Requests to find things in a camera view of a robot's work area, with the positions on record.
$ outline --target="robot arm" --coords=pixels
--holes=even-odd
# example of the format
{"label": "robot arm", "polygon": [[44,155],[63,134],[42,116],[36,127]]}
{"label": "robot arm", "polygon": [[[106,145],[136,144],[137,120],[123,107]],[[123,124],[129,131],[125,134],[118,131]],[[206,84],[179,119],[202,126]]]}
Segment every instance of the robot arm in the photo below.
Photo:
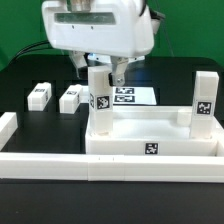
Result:
{"label": "robot arm", "polygon": [[125,83],[128,58],[144,56],[154,46],[154,27],[145,0],[48,0],[42,5],[48,39],[71,51],[77,68],[84,53],[111,56],[111,85]]}

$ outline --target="black table surface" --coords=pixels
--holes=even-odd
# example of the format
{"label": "black table surface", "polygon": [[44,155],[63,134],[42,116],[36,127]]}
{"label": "black table surface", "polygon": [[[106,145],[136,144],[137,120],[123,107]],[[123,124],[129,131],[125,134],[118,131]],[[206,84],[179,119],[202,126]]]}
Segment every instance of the black table surface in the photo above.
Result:
{"label": "black table surface", "polygon": [[[224,124],[224,69],[206,58],[147,58],[129,65],[126,86],[153,87],[159,105],[190,106],[196,71],[220,77],[215,116]],[[52,84],[44,112],[27,96]],[[0,72],[0,113],[17,112],[19,127],[4,152],[85,153],[88,105],[59,113],[58,101],[78,79],[67,56],[29,55]],[[223,223],[224,185],[216,183],[0,180],[0,223]]]}

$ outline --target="black square label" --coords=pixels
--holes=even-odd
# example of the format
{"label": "black square label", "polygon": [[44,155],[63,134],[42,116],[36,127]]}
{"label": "black square label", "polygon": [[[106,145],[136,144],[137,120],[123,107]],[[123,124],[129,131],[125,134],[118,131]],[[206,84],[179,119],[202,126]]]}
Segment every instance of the black square label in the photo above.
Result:
{"label": "black square label", "polygon": [[89,100],[90,106],[94,109],[94,96],[90,93],[90,100]]}
{"label": "black square label", "polygon": [[110,108],[110,96],[97,97],[97,109],[105,110]]}
{"label": "black square label", "polygon": [[135,94],[135,88],[116,88],[117,94]]}
{"label": "black square label", "polygon": [[115,103],[135,103],[135,96],[130,95],[121,95],[121,96],[115,96]]}
{"label": "black square label", "polygon": [[80,96],[78,95],[77,96],[77,104],[79,104],[80,103]]}
{"label": "black square label", "polygon": [[75,92],[75,91],[68,91],[68,92],[67,92],[68,95],[75,95],[76,93],[77,93],[77,92]]}
{"label": "black square label", "polygon": [[47,102],[48,101],[48,91],[46,92],[45,98],[46,98],[46,102]]}
{"label": "black square label", "polygon": [[35,89],[35,92],[38,92],[38,93],[41,93],[41,92],[44,92],[45,89]]}
{"label": "black square label", "polygon": [[146,143],[145,144],[145,154],[146,155],[158,155],[159,144],[158,143]]}
{"label": "black square label", "polygon": [[211,115],[212,102],[198,102],[197,114],[198,115]]}

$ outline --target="small white block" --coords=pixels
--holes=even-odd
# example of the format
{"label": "small white block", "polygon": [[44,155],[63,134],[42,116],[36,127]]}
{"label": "small white block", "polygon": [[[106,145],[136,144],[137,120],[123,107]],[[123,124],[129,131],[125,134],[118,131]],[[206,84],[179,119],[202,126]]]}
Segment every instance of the small white block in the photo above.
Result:
{"label": "small white block", "polygon": [[177,113],[177,124],[189,127],[191,124],[192,108],[181,108]]}
{"label": "small white block", "polygon": [[113,131],[113,88],[109,85],[107,66],[88,70],[90,130],[94,134]]}
{"label": "small white block", "polygon": [[5,146],[17,129],[16,113],[4,113],[0,118],[0,150]]}
{"label": "small white block", "polygon": [[81,85],[70,86],[59,100],[60,113],[74,114],[79,107],[82,91]]}
{"label": "small white block", "polygon": [[51,96],[51,84],[38,83],[27,97],[29,111],[43,111]]}
{"label": "small white block", "polygon": [[217,72],[197,72],[191,120],[191,138],[211,138],[218,83],[219,76]]}

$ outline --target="green background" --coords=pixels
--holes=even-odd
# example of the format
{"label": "green background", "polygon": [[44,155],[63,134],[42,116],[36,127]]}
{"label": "green background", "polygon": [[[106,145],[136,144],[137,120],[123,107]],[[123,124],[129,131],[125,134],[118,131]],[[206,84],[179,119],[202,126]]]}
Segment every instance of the green background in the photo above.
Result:
{"label": "green background", "polygon": [[[157,1],[161,12],[166,14],[166,29],[175,56],[212,58],[224,66],[223,0]],[[42,2],[43,0],[2,0],[0,70],[21,48],[46,40],[41,17]],[[148,0],[148,3],[152,9],[158,10],[156,0]],[[150,55],[171,56],[162,28],[156,36],[155,48]]]}

